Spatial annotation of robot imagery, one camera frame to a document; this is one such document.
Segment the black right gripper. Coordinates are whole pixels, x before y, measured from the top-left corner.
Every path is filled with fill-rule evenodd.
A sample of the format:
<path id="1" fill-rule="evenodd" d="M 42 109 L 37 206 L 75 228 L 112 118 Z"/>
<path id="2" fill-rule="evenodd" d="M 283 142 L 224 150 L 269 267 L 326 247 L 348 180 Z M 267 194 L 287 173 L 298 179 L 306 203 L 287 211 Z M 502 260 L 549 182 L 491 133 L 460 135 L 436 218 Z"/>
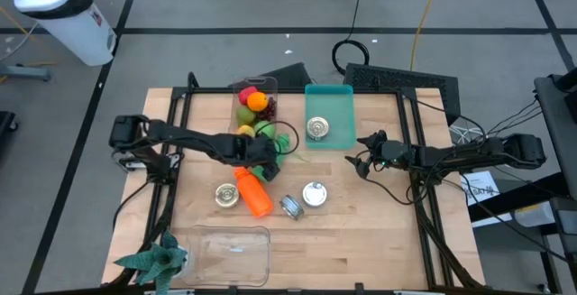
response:
<path id="1" fill-rule="evenodd" d="M 379 130 L 367 137 L 360 137 L 357 142 L 366 147 L 377 147 L 374 155 L 375 161 L 387 168 L 407 169 L 412 162 L 411 147 L 399 141 L 387 141 L 387 134 L 384 130 Z M 345 156 L 344 158 L 354 166 L 361 179 L 367 179 L 370 166 L 373 163 L 371 155 L 366 160 L 352 156 Z"/>

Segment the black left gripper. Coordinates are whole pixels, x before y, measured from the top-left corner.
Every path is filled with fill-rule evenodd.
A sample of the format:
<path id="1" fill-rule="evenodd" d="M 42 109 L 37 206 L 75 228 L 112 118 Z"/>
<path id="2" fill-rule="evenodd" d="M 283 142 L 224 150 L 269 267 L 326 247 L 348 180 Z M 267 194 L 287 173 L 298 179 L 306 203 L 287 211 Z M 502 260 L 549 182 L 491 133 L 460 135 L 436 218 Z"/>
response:
<path id="1" fill-rule="evenodd" d="M 262 134 L 256 137 L 222 134 L 221 159 L 231 166 L 253 167 L 262 165 L 262 177 L 273 181 L 279 174 L 276 148 L 272 139 Z"/>

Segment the green plastic bottle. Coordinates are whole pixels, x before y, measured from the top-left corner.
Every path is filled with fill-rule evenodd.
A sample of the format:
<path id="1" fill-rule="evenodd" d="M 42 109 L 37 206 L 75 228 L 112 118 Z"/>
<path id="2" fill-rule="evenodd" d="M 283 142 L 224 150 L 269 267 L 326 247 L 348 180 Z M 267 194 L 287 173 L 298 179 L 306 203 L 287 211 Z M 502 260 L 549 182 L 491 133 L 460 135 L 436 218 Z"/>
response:
<path id="1" fill-rule="evenodd" d="M 275 142 L 275 148 L 276 148 L 276 152 L 277 152 L 276 160 L 278 161 L 279 171 L 280 171 L 281 165 L 284 162 L 284 159 L 286 157 L 286 152 L 288 152 L 290 149 L 289 135 L 288 134 L 279 134 L 276 136 L 274 142 Z M 262 177 L 262 166 L 256 166 L 256 167 L 250 168 L 250 172 L 262 183 L 271 182 L 271 181 L 266 181 Z"/>

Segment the orange plastic bottle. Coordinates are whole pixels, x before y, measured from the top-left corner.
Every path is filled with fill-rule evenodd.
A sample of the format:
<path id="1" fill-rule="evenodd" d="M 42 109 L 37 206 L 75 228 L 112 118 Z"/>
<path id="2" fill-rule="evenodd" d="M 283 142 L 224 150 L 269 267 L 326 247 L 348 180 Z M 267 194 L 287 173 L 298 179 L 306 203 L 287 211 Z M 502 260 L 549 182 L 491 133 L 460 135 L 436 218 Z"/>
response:
<path id="1" fill-rule="evenodd" d="M 267 216 L 273 209 L 273 203 L 260 180 L 243 167 L 234 169 L 234 177 L 240 195 L 252 215 L 254 217 Z"/>

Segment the green apple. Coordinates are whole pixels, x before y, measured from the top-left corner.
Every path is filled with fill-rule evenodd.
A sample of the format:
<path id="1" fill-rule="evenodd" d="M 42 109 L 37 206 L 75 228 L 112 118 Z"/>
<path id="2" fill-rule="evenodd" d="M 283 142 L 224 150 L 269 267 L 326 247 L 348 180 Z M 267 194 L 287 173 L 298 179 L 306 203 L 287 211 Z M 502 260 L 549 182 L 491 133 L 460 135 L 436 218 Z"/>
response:
<path id="1" fill-rule="evenodd" d="M 275 139 L 276 137 L 276 125 L 266 120 L 258 121 L 253 126 L 253 130 L 256 136 L 266 135 L 270 139 Z"/>

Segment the silver lid tin can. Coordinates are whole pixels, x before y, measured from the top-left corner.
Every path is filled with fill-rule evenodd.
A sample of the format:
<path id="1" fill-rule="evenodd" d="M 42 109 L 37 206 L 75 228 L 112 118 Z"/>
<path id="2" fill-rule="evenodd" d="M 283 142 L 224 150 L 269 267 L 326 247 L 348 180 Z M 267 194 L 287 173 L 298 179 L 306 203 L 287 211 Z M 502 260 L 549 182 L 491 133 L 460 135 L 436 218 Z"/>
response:
<path id="1" fill-rule="evenodd" d="M 309 182 L 302 189 L 302 198 L 310 207 L 320 207 L 327 199 L 325 185 L 318 181 Z"/>

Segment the gold lid tin can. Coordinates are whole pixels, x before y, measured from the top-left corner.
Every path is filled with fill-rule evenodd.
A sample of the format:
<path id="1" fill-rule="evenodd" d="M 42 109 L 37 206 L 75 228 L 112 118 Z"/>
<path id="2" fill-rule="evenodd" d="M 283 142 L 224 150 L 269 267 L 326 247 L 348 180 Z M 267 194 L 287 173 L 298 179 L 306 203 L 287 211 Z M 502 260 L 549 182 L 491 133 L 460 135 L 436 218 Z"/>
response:
<path id="1" fill-rule="evenodd" d="M 225 183 L 215 190 L 215 202 L 219 207 L 235 207 L 240 198 L 238 188 L 234 184 Z"/>

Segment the green pear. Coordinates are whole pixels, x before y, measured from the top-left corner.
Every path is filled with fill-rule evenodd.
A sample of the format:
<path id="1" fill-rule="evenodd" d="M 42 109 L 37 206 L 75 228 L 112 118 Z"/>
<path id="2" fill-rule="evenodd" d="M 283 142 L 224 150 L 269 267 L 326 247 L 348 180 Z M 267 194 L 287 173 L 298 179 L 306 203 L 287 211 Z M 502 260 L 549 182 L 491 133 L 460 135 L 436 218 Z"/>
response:
<path id="1" fill-rule="evenodd" d="M 251 125 L 256 118 L 256 114 L 247 106 L 236 108 L 236 122 L 239 126 Z"/>

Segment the orange fruit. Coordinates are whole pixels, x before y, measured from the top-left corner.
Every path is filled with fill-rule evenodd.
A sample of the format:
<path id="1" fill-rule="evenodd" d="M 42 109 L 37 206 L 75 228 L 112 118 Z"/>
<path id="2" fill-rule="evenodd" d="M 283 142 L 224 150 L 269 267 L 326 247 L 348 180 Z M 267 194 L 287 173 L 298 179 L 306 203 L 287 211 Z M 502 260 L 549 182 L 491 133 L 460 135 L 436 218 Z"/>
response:
<path id="1" fill-rule="evenodd" d="M 246 105 L 253 111 L 253 112 L 261 112 L 267 108 L 269 104 L 269 99 L 265 93 L 256 91 L 251 93 L 246 98 Z"/>

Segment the red apple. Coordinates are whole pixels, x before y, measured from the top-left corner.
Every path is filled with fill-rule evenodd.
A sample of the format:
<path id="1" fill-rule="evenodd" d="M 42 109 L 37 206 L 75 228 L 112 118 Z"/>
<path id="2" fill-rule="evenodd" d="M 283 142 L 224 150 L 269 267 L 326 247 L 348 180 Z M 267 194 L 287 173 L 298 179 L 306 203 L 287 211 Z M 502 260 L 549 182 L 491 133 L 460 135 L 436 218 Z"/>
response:
<path id="1" fill-rule="evenodd" d="M 238 99 L 239 102 L 243 105 L 246 106 L 247 105 L 247 100 L 250 94 L 257 92 L 258 89 L 254 86 L 249 86 L 247 88 L 243 88 L 239 94 L 238 94 Z"/>

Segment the teal plastic bin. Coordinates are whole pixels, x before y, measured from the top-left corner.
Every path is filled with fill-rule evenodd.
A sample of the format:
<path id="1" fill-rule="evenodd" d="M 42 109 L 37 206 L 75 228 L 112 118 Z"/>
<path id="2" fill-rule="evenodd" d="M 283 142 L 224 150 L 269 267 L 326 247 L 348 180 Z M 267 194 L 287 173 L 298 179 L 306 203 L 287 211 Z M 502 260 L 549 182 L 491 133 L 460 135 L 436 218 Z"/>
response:
<path id="1" fill-rule="evenodd" d="M 330 125 L 328 135 L 315 141 L 307 136 L 306 124 L 320 116 Z M 306 145 L 310 149 L 347 150 L 356 140 L 353 87 L 350 85 L 309 84 L 305 87 Z"/>

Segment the wide clear plastic bin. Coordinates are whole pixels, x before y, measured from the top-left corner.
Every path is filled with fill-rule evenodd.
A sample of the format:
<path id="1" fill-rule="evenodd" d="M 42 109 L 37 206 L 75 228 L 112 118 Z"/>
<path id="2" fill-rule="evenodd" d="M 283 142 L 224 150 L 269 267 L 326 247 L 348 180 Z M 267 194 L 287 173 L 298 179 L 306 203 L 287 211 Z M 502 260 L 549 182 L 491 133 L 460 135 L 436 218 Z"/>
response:
<path id="1" fill-rule="evenodd" d="M 179 234 L 188 251 L 180 279 L 190 286 L 261 287 L 270 275 L 264 226 L 192 226 Z"/>

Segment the white printed paper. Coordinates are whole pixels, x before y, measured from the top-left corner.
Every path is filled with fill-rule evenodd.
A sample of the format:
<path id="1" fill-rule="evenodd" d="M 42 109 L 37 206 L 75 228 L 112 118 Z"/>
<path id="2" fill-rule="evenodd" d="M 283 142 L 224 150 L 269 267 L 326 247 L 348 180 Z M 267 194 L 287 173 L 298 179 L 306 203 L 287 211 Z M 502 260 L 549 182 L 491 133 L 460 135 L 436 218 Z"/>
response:
<path id="1" fill-rule="evenodd" d="M 465 173 L 461 176 L 461 181 L 467 195 L 468 206 L 500 194 L 489 171 Z"/>

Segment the black side desk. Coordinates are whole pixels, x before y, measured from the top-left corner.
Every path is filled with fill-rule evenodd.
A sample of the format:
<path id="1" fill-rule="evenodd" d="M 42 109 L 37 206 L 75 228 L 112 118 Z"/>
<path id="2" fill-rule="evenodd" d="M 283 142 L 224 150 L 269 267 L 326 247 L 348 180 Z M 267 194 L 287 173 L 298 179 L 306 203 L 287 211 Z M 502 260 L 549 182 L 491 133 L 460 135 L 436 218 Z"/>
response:
<path id="1" fill-rule="evenodd" d="M 577 189 L 577 67 L 536 78 L 534 85 L 560 168 Z"/>

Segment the white trash can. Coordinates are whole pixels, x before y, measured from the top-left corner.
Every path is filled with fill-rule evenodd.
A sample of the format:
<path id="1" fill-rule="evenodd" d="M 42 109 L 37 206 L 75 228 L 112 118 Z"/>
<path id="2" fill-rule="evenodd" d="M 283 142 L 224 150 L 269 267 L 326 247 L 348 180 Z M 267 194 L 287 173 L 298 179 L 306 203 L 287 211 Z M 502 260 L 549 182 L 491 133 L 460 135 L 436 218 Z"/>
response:
<path id="1" fill-rule="evenodd" d="M 13 0 L 15 8 L 26 11 L 47 11 L 67 0 Z M 113 59 L 116 34 L 96 2 L 84 12 L 54 20 L 34 19 L 88 66 L 101 66 Z"/>

